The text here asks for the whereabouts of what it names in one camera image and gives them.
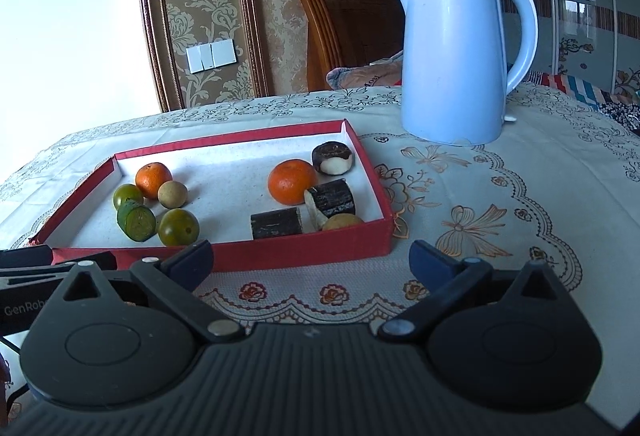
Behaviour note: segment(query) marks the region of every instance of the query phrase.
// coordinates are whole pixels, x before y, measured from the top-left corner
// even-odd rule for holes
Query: wall switch panel
[[[199,46],[190,46],[187,48],[187,61],[189,62],[189,71],[191,73],[204,70]]]
[[[191,73],[238,62],[234,41],[233,39],[224,39],[223,41],[190,46],[187,48],[187,61]]]
[[[225,39],[224,41],[214,41],[211,43],[211,53],[213,54],[213,64],[216,66],[224,66],[238,61],[236,59],[236,49],[233,39]]]
[[[213,68],[213,56],[211,55],[211,43],[207,42],[207,44],[201,44],[200,48],[200,58],[202,59],[202,66],[205,70],[211,70]]]

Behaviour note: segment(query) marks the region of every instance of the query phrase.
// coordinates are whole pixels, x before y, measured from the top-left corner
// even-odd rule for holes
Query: green tomato
[[[142,196],[142,191],[138,187],[132,183],[126,183],[125,185],[120,185],[120,187],[116,189],[116,192],[113,193],[113,206],[118,210],[120,205],[122,205],[126,200],[143,203],[145,199]]]
[[[200,224],[196,216],[184,209],[171,209],[160,220],[158,236],[166,247],[190,245],[199,235]]]

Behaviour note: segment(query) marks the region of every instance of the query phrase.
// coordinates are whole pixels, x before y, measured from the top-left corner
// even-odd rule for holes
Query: tablecloth
[[[113,153],[347,118],[391,200],[392,253],[318,267],[213,273],[197,295],[247,326],[364,321],[375,329],[429,293],[408,268],[414,239],[454,257],[481,256],[499,269],[543,259],[603,346],[589,403],[623,426],[640,408],[640,139],[557,90],[528,83],[508,98],[517,121],[478,147],[437,145],[406,133],[400,102],[399,87],[314,92],[182,109],[75,133],[0,186],[0,247],[24,246]]]

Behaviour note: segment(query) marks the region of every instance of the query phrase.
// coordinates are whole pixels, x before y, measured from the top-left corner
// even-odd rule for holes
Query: window
[[[572,36],[582,33],[587,38],[595,40],[595,3],[596,0],[564,0],[564,31]]]

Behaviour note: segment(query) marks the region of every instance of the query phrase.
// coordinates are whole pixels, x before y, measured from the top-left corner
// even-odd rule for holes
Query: orange
[[[136,173],[136,187],[138,187],[145,198],[150,200],[158,199],[158,189],[164,182],[174,179],[171,171],[164,163],[157,161],[148,163],[141,167]]]
[[[293,159],[279,163],[269,174],[267,187],[271,196],[283,205],[305,201],[305,190],[318,183],[318,174],[309,162]]]

